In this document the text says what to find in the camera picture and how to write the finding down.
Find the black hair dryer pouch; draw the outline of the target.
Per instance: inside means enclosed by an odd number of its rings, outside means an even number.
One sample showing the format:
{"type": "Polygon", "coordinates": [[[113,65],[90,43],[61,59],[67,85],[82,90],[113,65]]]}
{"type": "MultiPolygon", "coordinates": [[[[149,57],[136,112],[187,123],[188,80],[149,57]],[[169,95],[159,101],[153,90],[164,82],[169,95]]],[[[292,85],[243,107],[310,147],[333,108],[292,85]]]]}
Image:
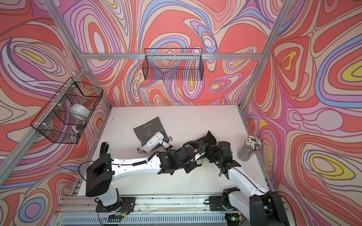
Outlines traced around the black hair dryer pouch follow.
{"type": "Polygon", "coordinates": [[[197,139],[198,142],[204,143],[206,145],[205,152],[208,152],[210,150],[210,147],[217,144],[216,138],[211,133],[211,131],[208,131],[206,135],[203,137],[197,139]]]}

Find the white hair dryer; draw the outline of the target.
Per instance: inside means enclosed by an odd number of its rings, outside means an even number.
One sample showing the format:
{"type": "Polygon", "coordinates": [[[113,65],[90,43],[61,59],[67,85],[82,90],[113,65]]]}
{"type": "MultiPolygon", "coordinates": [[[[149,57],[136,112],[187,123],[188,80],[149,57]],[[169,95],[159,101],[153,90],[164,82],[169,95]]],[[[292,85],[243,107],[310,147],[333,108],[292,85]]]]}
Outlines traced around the white hair dryer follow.
{"type": "Polygon", "coordinates": [[[164,135],[161,132],[155,133],[142,147],[142,149],[138,149],[141,153],[150,153],[153,149],[155,149],[158,145],[162,146],[166,150],[171,149],[171,145],[168,144],[165,140],[164,135]]]}

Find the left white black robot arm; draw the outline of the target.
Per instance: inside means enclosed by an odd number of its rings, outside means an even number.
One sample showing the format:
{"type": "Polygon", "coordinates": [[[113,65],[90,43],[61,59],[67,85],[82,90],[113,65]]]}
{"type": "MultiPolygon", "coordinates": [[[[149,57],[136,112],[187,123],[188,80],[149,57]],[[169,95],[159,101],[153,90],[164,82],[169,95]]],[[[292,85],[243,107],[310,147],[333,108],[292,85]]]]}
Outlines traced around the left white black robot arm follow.
{"type": "Polygon", "coordinates": [[[180,169],[193,170],[201,166],[197,160],[202,159],[205,150],[204,143],[190,141],[177,150],[156,151],[140,159],[113,159],[109,153],[105,153],[92,161],[86,170],[85,196],[98,198],[106,208],[119,205],[119,192],[112,182],[135,175],[173,175],[180,169]]]}

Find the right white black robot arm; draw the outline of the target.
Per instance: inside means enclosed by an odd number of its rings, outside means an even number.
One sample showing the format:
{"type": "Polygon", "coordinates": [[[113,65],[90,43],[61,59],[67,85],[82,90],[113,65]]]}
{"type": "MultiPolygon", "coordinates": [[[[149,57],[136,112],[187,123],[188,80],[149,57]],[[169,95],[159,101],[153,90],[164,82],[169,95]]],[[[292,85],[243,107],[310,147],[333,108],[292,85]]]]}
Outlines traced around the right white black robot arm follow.
{"type": "Polygon", "coordinates": [[[260,187],[241,165],[233,160],[231,145],[221,141],[209,144],[205,153],[235,187],[224,189],[220,196],[210,196],[204,201],[210,211],[238,211],[252,226],[289,226],[281,195],[260,187]]]}

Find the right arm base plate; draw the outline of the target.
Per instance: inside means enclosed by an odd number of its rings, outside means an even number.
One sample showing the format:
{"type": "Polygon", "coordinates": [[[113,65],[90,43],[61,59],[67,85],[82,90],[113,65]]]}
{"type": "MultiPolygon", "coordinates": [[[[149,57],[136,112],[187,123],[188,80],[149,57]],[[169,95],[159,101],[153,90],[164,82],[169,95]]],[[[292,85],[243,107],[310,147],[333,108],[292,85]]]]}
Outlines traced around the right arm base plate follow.
{"type": "Polygon", "coordinates": [[[210,211],[237,211],[231,206],[228,196],[210,196],[204,201],[204,204],[210,206],[210,211]]]}

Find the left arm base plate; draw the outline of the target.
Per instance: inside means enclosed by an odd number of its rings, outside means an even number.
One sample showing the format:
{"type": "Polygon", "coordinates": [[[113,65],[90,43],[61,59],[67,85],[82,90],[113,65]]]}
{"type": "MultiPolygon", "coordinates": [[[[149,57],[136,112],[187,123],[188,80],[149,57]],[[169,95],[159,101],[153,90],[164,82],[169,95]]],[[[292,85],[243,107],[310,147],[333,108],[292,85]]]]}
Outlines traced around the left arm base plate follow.
{"type": "Polygon", "coordinates": [[[134,211],[136,197],[125,197],[121,196],[120,201],[116,204],[112,204],[111,206],[105,207],[102,201],[99,198],[95,199],[97,203],[97,210],[96,212],[100,213],[126,213],[129,214],[134,211]]]}

